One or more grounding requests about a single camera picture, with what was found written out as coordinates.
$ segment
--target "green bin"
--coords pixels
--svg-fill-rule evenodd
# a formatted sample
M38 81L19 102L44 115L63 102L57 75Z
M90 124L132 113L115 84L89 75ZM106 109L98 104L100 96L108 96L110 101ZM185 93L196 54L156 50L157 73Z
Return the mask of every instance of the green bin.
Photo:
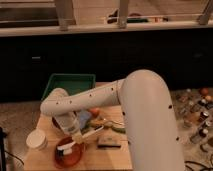
M52 74L43 93L42 100L55 88L63 88L69 95L94 88L95 78L94 74Z

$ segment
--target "black wall panel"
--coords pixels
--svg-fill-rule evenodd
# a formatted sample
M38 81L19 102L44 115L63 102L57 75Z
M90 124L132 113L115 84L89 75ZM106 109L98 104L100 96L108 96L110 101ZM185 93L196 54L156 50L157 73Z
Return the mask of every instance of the black wall panel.
M40 99L51 73L93 73L97 81L137 69L170 89L213 85L213 29L0 38L0 101Z

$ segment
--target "red object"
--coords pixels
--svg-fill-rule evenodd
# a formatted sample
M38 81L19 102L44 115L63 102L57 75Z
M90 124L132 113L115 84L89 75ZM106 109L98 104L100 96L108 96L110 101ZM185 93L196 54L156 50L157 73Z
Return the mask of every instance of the red object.
M201 94L202 96L208 95L208 94L209 94L208 88L201 88L201 89L200 89L200 94Z
M84 148L85 148L85 144L75 144L74 146L72 146L72 153L65 155L65 156L61 156L58 154L57 152L57 146L60 145L64 145L67 143L71 143L72 142L72 138L71 137L67 137L62 139L55 147L55 151L54 151L54 164L57 168L59 169L63 169L63 168L68 168L71 166L74 166L75 164L77 164L84 152Z
M100 114L100 108L98 107L88 109L88 111L92 114L94 118L96 118Z

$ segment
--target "wooden board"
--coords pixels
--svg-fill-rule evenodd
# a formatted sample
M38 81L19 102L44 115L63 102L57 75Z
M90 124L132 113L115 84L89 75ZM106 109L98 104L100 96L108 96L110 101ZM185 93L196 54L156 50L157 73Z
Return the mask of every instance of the wooden board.
M101 109L101 115L107 119L123 122L120 106L107 107ZM48 145L44 150L29 150L26 155L25 171L54 171L59 170L53 163L53 152L56 144L65 135L56 129L51 122L51 118L41 115L37 128L45 131ZM98 149L97 137L99 135L117 136L121 140L120 149ZM86 149L81 161L74 167L67 170L132 170L131 159L128 149L126 135L119 134L111 129L103 130L97 135L87 139Z

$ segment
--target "cable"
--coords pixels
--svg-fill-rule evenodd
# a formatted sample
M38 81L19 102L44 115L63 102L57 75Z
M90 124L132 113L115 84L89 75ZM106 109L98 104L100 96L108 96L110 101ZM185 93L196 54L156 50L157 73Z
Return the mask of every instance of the cable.
M11 153L9 153L9 152L6 151L6 150L4 150L4 152L7 153L7 154L10 155L10 156L16 158L17 160L19 160L19 161L21 162L22 165L24 165L24 162L23 162L19 157L15 156L15 155L13 155L13 154L11 154Z
M198 165L198 166L201 166L203 167L204 169L208 169L208 167L202 163L199 163L199 162L195 162L195 161L185 161L185 163L190 163L190 164L195 164L195 165Z
M188 168L187 170L190 170L190 171L195 171L194 169L192 169L190 166L186 165L186 168Z
M213 153L212 153L211 156L210 156L210 163L211 163L211 165L212 165L212 167L213 167Z
M201 169L200 171L213 171L213 167L210 167L210 168L204 168L204 169Z

